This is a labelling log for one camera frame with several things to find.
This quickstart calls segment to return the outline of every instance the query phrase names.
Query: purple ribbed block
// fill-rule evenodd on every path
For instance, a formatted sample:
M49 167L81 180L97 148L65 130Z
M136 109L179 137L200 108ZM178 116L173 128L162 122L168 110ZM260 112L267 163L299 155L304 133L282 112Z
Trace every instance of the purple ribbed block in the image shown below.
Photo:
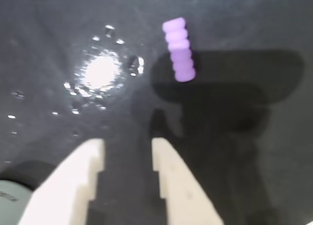
M177 18L163 24L165 40L171 52L175 79L179 82L188 82L195 78L194 61L192 60L188 32L185 29L184 18Z

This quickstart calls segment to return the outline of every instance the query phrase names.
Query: gray cylindrical object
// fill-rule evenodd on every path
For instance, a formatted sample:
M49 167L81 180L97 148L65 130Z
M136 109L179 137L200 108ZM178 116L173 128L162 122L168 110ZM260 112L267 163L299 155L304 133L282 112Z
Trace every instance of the gray cylindrical object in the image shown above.
M0 225L17 225L31 194L18 183L0 180Z

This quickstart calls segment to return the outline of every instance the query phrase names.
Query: water droplet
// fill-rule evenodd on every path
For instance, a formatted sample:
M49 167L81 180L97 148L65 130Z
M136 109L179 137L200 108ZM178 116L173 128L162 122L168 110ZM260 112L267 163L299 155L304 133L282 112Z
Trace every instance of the water droplet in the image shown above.
M125 44L125 42L122 39L117 39L116 43L120 45Z
M143 73L143 67L145 65L145 61L143 60L142 57L138 57L138 62L139 62L138 73L142 74Z
M83 97L91 97L91 95L90 95L90 90L88 89L88 87L83 86L83 85L79 85L79 86L75 86L75 89L76 89Z
M75 136L75 137L77 137L77 136L79 136L79 133L78 133L78 131L73 131L73 136Z
M24 99L24 97L25 97L24 92L20 91L20 90L16 90L16 91L12 92L12 95L14 95L18 99Z
M111 25L105 26L105 34L108 38L112 38L114 36L114 30L115 28Z
M143 73L144 60L141 57L132 56L127 63L127 71L131 76Z
M79 114L79 111L78 111L78 109L72 109L72 113Z
M94 36L92 39L93 39L94 41L96 41L96 42L100 41L100 37L99 37L99 36Z
M107 109L107 107L104 107L104 106L102 106L101 104L97 104L96 107L97 107L99 110L101 110L101 111L104 111L104 110Z
M65 87L66 89L70 89L70 84L69 84L68 82L65 82L65 83L64 83L64 87Z

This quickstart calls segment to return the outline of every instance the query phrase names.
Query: black table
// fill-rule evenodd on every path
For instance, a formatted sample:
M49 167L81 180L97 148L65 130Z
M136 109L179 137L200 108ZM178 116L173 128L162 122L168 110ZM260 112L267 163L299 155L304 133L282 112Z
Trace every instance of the black table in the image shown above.
M101 137L88 224L164 225L151 160L162 136L226 225L313 220L313 0L0 1L5 177L36 188ZM161 30L179 16L198 71L186 84Z

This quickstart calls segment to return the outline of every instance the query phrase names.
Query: dark gray surface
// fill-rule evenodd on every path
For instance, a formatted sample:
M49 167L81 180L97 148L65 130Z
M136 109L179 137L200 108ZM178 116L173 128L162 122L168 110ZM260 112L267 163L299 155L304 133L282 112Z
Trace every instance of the dark gray surface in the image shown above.
M79 143L102 137L107 170L89 224L163 225L151 137L164 136L226 225L313 220L313 0L0 1L6 177L36 187ZM198 70L188 84L174 82L161 31L179 16Z

